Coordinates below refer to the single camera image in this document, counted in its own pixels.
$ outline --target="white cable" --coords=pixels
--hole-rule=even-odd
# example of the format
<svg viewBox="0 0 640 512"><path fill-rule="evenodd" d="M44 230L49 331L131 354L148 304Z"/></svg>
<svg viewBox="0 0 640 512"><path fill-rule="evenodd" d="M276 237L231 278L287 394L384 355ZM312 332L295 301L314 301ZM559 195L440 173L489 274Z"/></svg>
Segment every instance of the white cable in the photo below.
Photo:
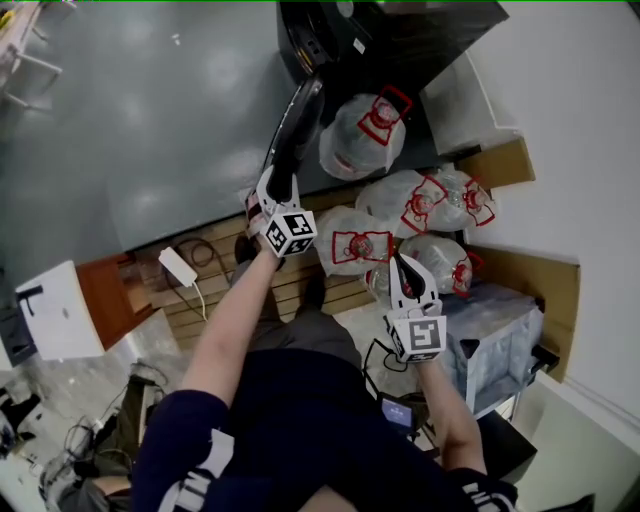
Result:
<svg viewBox="0 0 640 512"><path fill-rule="evenodd" d="M204 307L204 297L202 296L202 293L200 293L200 288L198 288L198 283L193 283L193 286L196 287L196 291L198 292L198 297L200 297L200 302L202 303L202 318L204 319L204 321L207 321L207 310Z"/></svg>

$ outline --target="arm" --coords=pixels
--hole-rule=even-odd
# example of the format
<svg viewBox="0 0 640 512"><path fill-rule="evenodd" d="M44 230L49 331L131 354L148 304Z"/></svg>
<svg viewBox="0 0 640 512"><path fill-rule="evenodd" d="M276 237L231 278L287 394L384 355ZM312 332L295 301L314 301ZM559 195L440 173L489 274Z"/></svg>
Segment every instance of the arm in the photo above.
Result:
<svg viewBox="0 0 640 512"><path fill-rule="evenodd" d="M419 364L418 376L434 422L444 469L470 468L486 475L478 423L440 363L435 360Z"/></svg>
<svg viewBox="0 0 640 512"><path fill-rule="evenodd" d="M279 260L260 251L209 318L181 389L210 393L228 407L233 402L244 357Z"/></svg>

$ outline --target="navy shirt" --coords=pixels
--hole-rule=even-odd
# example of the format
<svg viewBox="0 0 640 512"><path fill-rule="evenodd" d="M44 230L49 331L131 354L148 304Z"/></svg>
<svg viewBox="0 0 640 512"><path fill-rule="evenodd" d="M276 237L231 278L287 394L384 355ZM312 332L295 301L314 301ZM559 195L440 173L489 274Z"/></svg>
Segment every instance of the navy shirt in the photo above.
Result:
<svg viewBox="0 0 640 512"><path fill-rule="evenodd" d="M445 472L396 433L362 374L331 355L296 349L247 355L229 410L200 391L177 391L153 414L133 471L134 512L209 454L211 430L235 439L203 510L297 511L324 485L358 510L510 510L512 486L472 470Z"/></svg>

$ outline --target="plastic packaging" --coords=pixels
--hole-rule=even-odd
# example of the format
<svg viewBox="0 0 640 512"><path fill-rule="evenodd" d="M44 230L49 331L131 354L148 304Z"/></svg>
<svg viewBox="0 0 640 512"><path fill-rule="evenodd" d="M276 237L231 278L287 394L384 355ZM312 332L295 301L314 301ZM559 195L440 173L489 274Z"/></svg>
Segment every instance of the plastic packaging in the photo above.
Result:
<svg viewBox="0 0 640 512"><path fill-rule="evenodd" d="M379 263L374 266L363 276L362 281L380 306L384 309L391 309L388 263Z"/></svg>
<svg viewBox="0 0 640 512"><path fill-rule="evenodd" d="M474 284L473 297L443 298L447 316L445 371L476 417L527 385L544 315L533 297L491 283ZM469 354L463 340L478 340Z"/></svg>
<svg viewBox="0 0 640 512"><path fill-rule="evenodd" d="M445 200L447 192L431 176L398 171L367 185L356 200L356 209L389 223L398 238L427 232L427 219Z"/></svg>
<svg viewBox="0 0 640 512"><path fill-rule="evenodd" d="M489 195L462 171L447 165L432 177L446 197L429 215L427 227L436 231L458 231L484 226L495 218L495 205Z"/></svg>
<svg viewBox="0 0 640 512"><path fill-rule="evenodd" d="M478 256L467 254L453 240L435 235L409 238L399 250L433 274L439 293L456 293L461 297L469 296L474 265L476 268L482 265Z"/></svg>
<svg viewBox="0 0 640 512"><path fill-rule="evenodd" d="M402 113L383 97L393 92L407 108ZM402 151L406 129L402 117L411 100L387 86L379 96L358 94L336 113L320 134L320 165L331 176L353 181L378 169L389 170Z"/></svg>
<svg viewBox="0 0 640 512"><path fill-rule="evenodd" d="M316 227L314 244L328 276L364 274L391 257L392 234L371 215L336 206L318 219Z"/></svg>

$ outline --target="gray shorts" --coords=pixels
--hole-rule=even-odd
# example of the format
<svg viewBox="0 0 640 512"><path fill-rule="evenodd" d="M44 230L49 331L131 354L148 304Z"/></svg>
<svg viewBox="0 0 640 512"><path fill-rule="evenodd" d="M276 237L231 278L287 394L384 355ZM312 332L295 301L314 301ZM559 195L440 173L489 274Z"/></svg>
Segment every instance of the gray shorts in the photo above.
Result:
<svg viewBox="0 0 640 512"><path fill-rule="evenodd" d="M231 286L240 279L250 264L250 261L245 261L238 265L231 279ZM276 348L299 348L331 354L348 361L358 370L362 364L353 338L332 316L314 306L302 305L296 311L296 317L285 324L280 320L276 299L269 290L258 325L253 331L249 352Z"/></svg>

